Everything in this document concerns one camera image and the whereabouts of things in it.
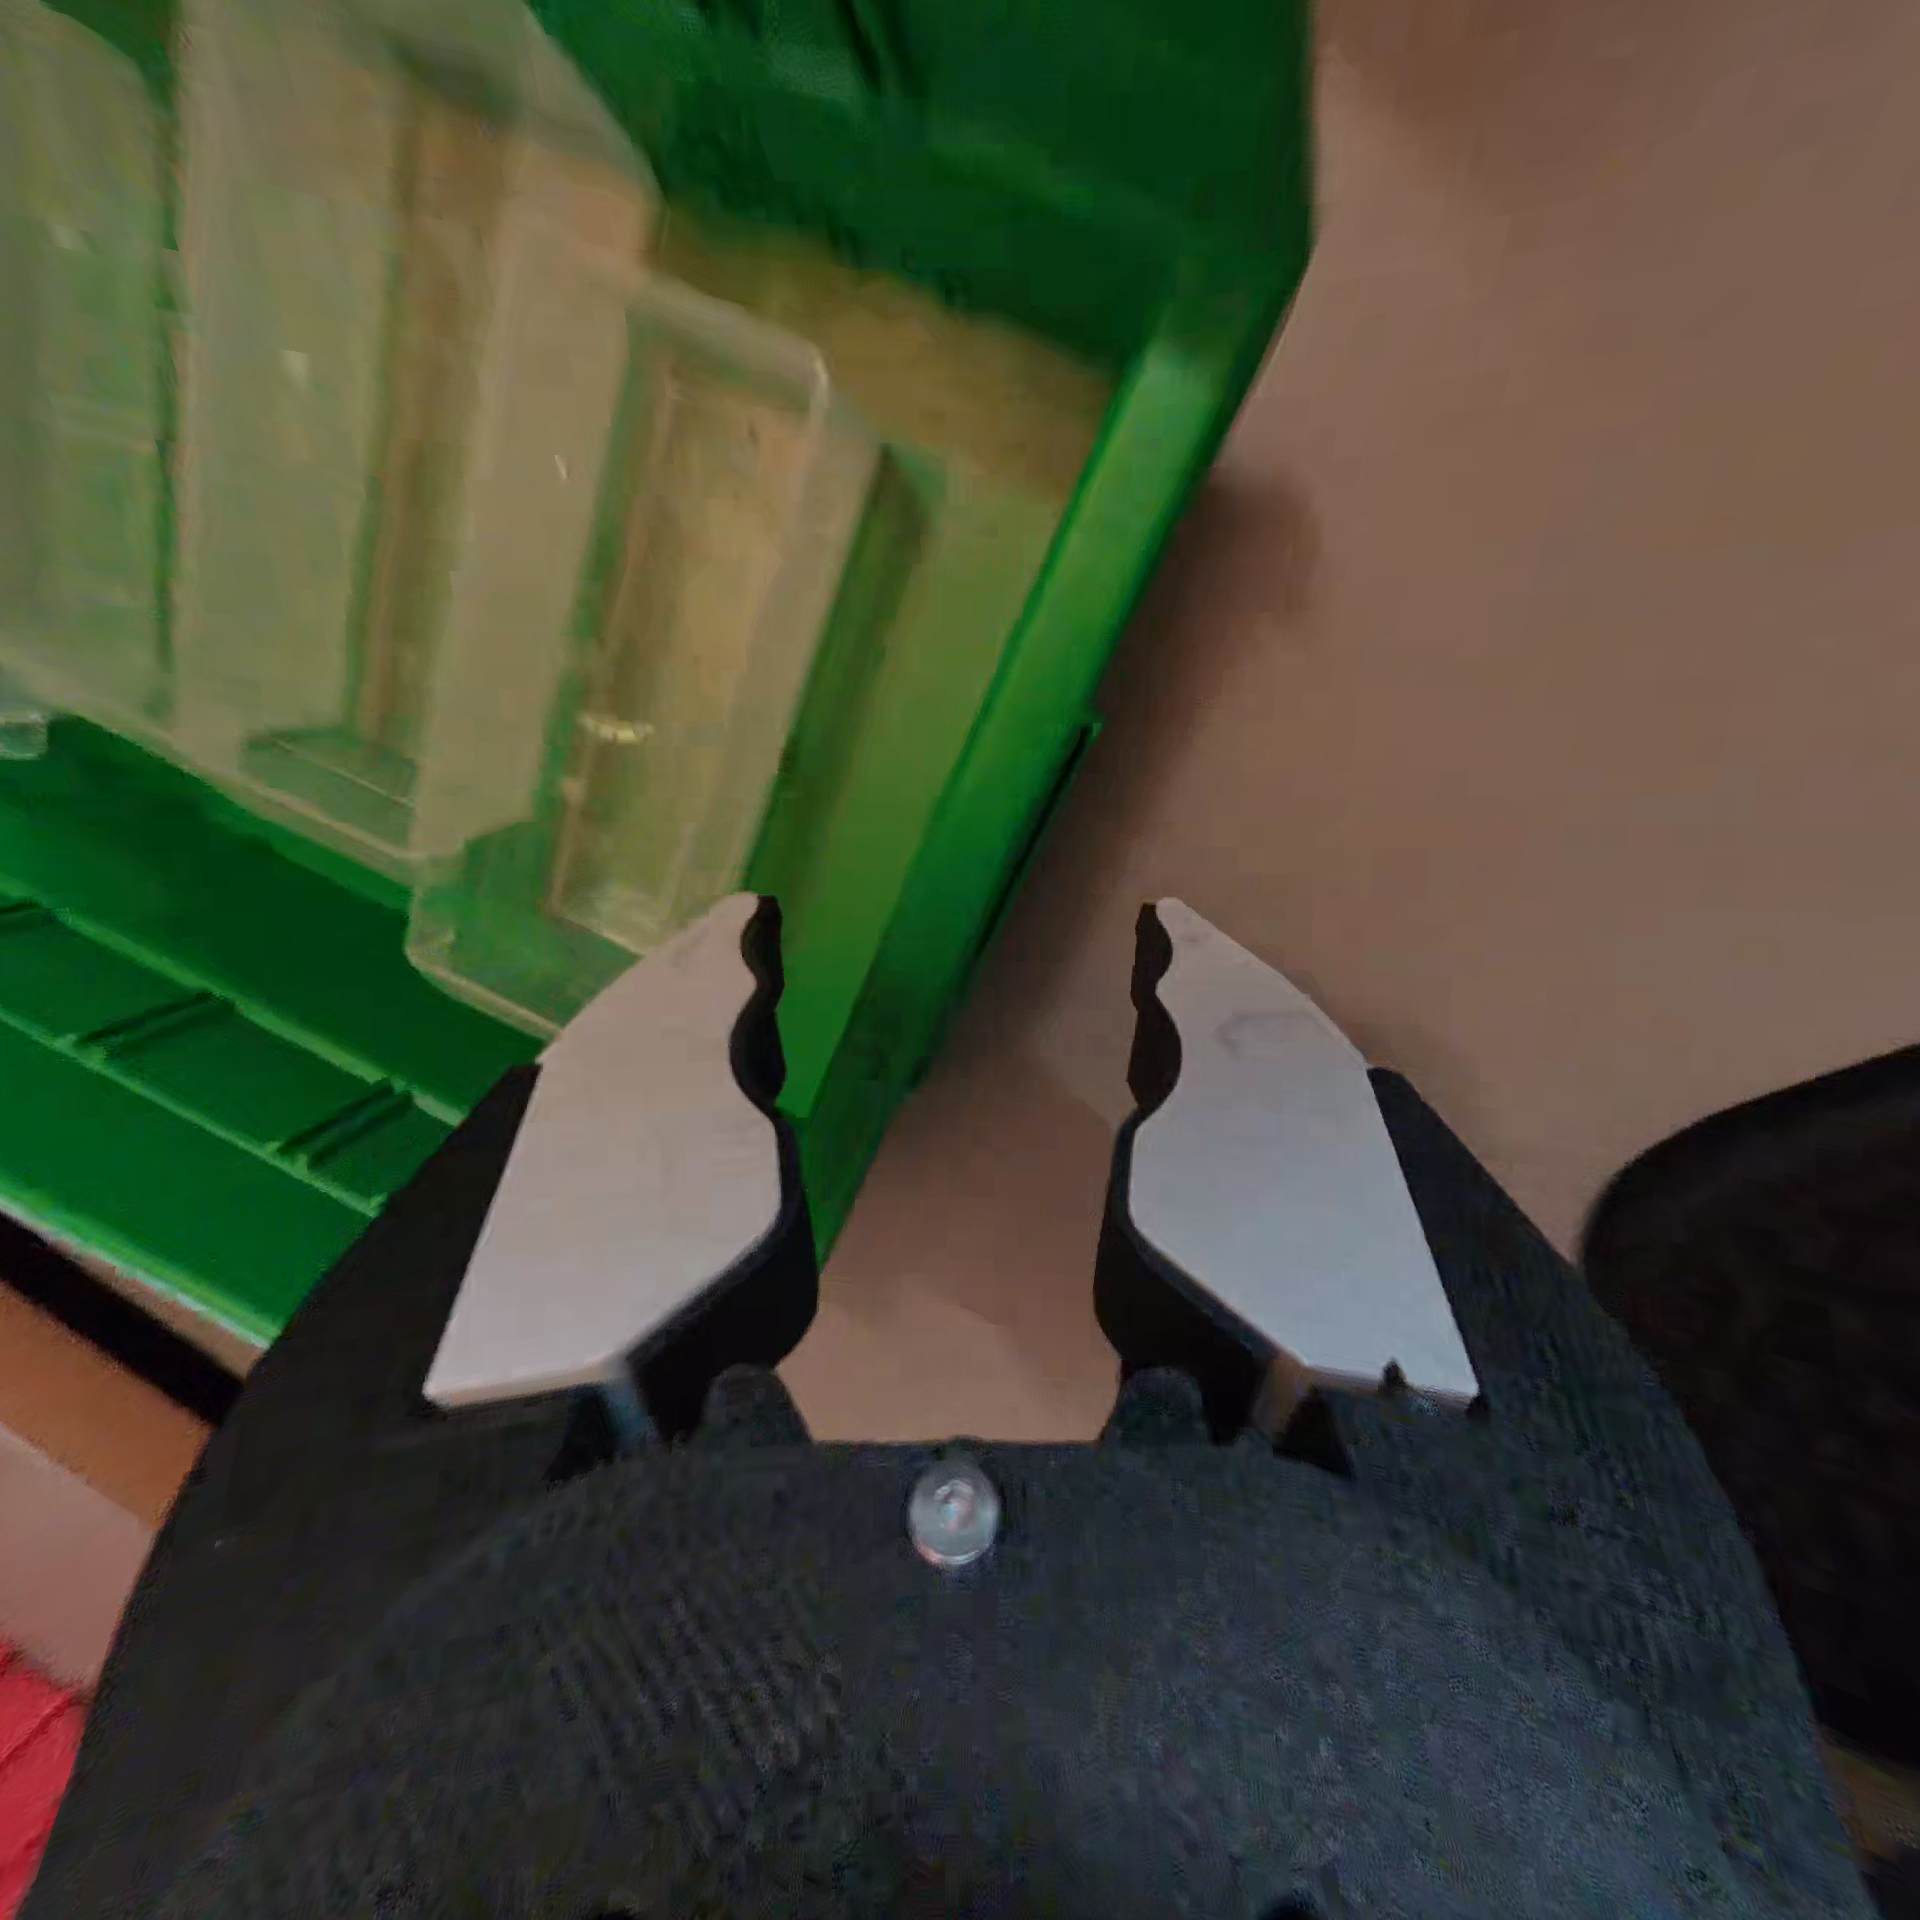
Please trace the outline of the pale desk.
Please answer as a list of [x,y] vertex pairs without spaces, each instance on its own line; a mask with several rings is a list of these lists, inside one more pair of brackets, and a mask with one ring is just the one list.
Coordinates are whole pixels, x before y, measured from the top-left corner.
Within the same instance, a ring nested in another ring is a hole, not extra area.
[[1146,900],[1560,1250],[1917,1041],[1917,6],[1309,9],[1303,280],[819,1250],[815,1432],[1096,1426]]

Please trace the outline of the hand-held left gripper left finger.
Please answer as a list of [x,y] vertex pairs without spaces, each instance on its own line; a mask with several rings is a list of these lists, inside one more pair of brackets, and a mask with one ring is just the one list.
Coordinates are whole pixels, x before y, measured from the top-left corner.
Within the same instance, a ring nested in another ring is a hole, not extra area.
[[731,894],[544,1047],[424,1375],[437,1412],[591,1390],[681,1438],[711,1384],[774,1370],[816,1312],[778,1115],[783,912]]

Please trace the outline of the red floor object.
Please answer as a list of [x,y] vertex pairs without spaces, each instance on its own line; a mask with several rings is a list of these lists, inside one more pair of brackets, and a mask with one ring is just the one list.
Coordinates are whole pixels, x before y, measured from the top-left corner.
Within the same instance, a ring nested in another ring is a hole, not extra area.
[[86,1697],[2,1644],[2,1876],[37,1857],[68,1789]]

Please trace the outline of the green plastic bin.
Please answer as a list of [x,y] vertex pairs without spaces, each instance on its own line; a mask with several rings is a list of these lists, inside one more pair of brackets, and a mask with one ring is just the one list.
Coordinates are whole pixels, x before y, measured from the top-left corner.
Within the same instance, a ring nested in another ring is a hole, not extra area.
[[[1303,280],[1310,9],[531,9],[656,178],[636,280],[819,347],[881,447],[747,879],[830,1250]],[[2,1215],[274,1340],[546,1037],[172,732],[2,709]]]

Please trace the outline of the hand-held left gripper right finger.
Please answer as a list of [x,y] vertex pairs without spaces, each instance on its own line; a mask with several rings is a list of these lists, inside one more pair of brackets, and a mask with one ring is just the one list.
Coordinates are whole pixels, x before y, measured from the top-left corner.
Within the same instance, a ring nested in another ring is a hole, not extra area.
[[1181,1375],[1212,1435],[1321,1394],[1468,1413],[1479,1375],[1362,1048],[1181,900],[1141,906],[1131,1007],[1093,1262],[1121,1375]]

